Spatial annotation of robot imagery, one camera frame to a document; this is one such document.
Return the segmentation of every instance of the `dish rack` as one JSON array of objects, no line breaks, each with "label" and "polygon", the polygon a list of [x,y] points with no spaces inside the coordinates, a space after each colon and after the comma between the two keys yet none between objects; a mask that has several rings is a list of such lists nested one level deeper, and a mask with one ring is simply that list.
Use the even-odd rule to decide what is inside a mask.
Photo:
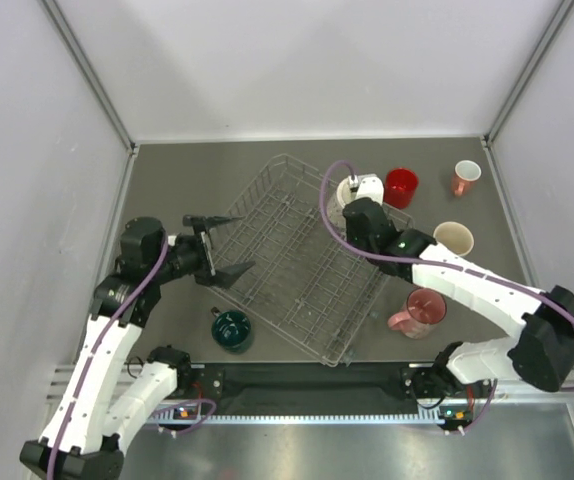
[{"label": "dish rack", "polygon": [[[231,289],[213,290],[333,367],[387,277],[329,235],[318,210],[322,180],[317,169],[290,155],[269,161],[227,212],[241,220],[212,233],[216,267],[249,260],[256,265]],[[330,182],[326,201],[337,185]],[[397,228],[412,226],[400,210],[386,212]]]}]

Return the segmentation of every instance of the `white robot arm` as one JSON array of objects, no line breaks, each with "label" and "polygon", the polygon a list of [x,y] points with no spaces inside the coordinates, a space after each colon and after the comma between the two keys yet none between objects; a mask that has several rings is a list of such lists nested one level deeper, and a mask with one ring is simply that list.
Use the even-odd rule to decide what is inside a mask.
[{"label": "white robot arm", "polygon": [[574,325],[568,321],[574,320],[574,295],[569,290],[556,286],[544,292],[481,269],[423,232],[397,230],[370,198],[351,202],[343,216],[352,251],[367,252],[368,261],[383,273],[436,290],[507,333],[488,342],[447,346],[425,381],[439,385],[445,395],[483,379],[521,379],[541,390],[561,389],[574,367]]},{"label": "white robot arm", "polygon": [[122,366],[160,300],[162,284],[193,275],[200,285],[229,288],[253,266],[213,265],[209,230],[234,220],[185,216],[193,234],[170,237],[155,218],[126,225],[115,271],[94,292],[80,358],[56,414],[21,451],[32,472],[48,480],[119,477],[129,445],[154,409],[192,382],[189,355],[159,347],[111,405]]}]

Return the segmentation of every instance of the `white wall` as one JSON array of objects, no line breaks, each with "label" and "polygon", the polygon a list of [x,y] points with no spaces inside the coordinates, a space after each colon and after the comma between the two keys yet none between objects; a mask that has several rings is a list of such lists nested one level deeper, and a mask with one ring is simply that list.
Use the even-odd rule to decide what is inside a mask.
[{"label": "white wall", "polygon": [[558,0],[59,0],[138,141],[488,131]]},{"label": "white wall", "polygon": [[542,286],[574,291],[574,11],[496,151]]},{"label": "white wall", "polygon": [[36,0],[0,0],[0,479],[82,331],[127,154]]}]

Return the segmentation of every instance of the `red mug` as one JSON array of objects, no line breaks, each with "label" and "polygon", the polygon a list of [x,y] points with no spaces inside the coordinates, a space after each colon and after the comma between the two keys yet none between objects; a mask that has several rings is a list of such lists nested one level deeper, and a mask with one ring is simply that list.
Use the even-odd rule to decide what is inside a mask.
[{"label": "red mug", "polygon": [[406,168],[396,168],[385,178],[383,201],[396,208],[405,208],[418,188],[418,177]]},{"label": "red mug", "polygon": [[387,325],[409,338],[423,338],[445,318],[447,304],[434,290],[419,288],[409,294],[400,312],[393,315]]}]

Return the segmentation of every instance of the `gray table surface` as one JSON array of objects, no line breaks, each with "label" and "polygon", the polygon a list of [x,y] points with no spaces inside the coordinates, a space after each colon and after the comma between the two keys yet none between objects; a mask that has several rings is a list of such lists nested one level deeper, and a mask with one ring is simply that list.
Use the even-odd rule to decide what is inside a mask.
[{"label": "gray table surface", "polygon": [[207,425],[141,431],[123,480],[574,480],[566,405],[494,405],[465,437],[435,426]]},{"label": "gray table surface", "polygon": [[[376,173],[381,178],[392,168],[411,168],[418,174],[420,185],[405,211],[413,216],[416,228],[432,233],[441,222],[461,222],[475,238],[468,260],[524,282],[478,138],[145,145],[134,166],[123,224],[133,217],[150,215],[161,219],[169,233],[176,233],[182,229],[184,214],[222,214],[268,160],[281,153],[321,171],[335,160],[347,159],[361,173]],[[483,175],[468,195],[454,198],[449,183],[455,164],[463,159],[477,162]],[[479,342],[503,335],[491,322],[451,300],[447,317],[429,337],[412,340],[390,331],[387,318],[401,307],[412,289],[398,279],[389,281],[376,301],[374,315],[367,317],[354,339],[354,361],[432,360],[451,342]],[[162,294],[134,354],[146,356],[156,346],[171,344],[189,352],[194,361],[313,361],[253,318],[252,347],[243,355],[226,353],[210,334],[213,317],[209,310],[212,306],[226,308],[222,300],[190,279],[164,286]]]}]

